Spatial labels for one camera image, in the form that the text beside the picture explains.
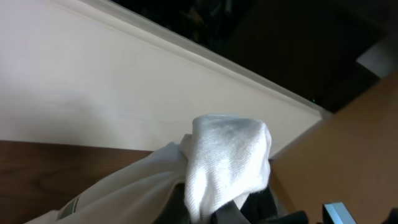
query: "wooden surface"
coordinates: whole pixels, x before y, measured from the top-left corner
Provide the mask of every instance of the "wooden surface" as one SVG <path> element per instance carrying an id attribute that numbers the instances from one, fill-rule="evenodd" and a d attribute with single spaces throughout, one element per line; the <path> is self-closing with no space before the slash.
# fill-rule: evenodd
<path id="1" fill-rule="evenodd" d="M 62 208 L 98 180 L 151 152 L 0 141 L 0 223 Z"/>
<path id="2" fill-rule="evenodd" d="M 381 223 L 398 207 L 398 74 L 315 128 L 271 166 L 290 210 L 305 210 L 310 223 L 322 220 L 322 203 L 337 201 L 357 223 Z"/>

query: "white trim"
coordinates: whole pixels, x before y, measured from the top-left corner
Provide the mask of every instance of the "white trim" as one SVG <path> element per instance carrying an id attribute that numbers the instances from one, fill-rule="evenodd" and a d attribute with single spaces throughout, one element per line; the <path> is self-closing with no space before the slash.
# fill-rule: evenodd
<path id="1" fill-rule="evenodd" d="M 266 92 L 313 114 L 329 118 L 331 113 L 305 98 L 254 72 L 188 40 L 170 30 L 107 0 L 51 0 L 79 15 L 98 21 L 125 34 L 166 50 L 184 60 L 206 67 L 241 83 Z"/>

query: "white cloth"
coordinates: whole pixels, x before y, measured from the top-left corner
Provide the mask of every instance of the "white cloth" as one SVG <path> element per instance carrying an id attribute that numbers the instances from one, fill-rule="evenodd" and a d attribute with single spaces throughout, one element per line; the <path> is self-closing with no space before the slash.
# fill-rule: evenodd
<path id="1" fill-rule="evenodd" d="M 207 115 L 193 120 L 185 205 L 193 223 L 224 204 L 267 187 L 271 135 L 261 120 Z"/>
<path id="2" fill-rule="evenodd" d="M 202 116 L 180 146 L 170 143 L 100 180 L 61 209 L 65 218 L 55 220 L 52 211 L 29 224 L 151 224 L 184 182 L 192 221 L 201 222 L 232 199 L 241 208 L 249 193 L 265 188 L 270 146 L 262 121 Z"/>

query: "white towel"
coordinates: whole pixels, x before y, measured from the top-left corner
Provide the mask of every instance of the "white towel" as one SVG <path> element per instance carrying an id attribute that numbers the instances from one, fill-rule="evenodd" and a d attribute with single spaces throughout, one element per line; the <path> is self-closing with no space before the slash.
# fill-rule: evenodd
<path id="1" fill-rule="evenodd" d="M 266 188 L 271 135 L 261 120 L 206 115 L 193 120 L 185 205 L 193 223 L 207 222 L 231 200 Z"/>

